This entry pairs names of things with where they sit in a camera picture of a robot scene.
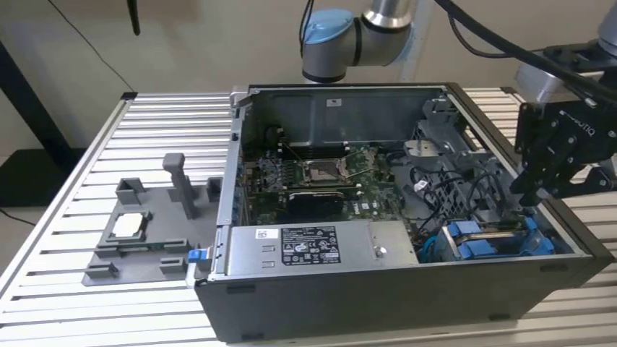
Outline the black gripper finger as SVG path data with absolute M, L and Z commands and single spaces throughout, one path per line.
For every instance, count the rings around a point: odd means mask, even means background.
M 542 108 L 533 103 L 522 103 L 517 116 L 514 152 L 521 156 L 518 175 L 510 184 L 510 193 L 520 194 L 521 206 L 536 206 L 541 199 L 537 191 L 545 180 L 542 170 L 546 167 L 549 146 L 549 122 Z
M 561 171 L 566 167 L 568 158 L 578 144 L 578 138 L 574 132 L 561 124 L 550 124 L 549 131 L 544 138 L 545 159 L 542 160 L 545 168 L 542 169 L 542 187 L 553 197 L 558 197 L 562 179 Z

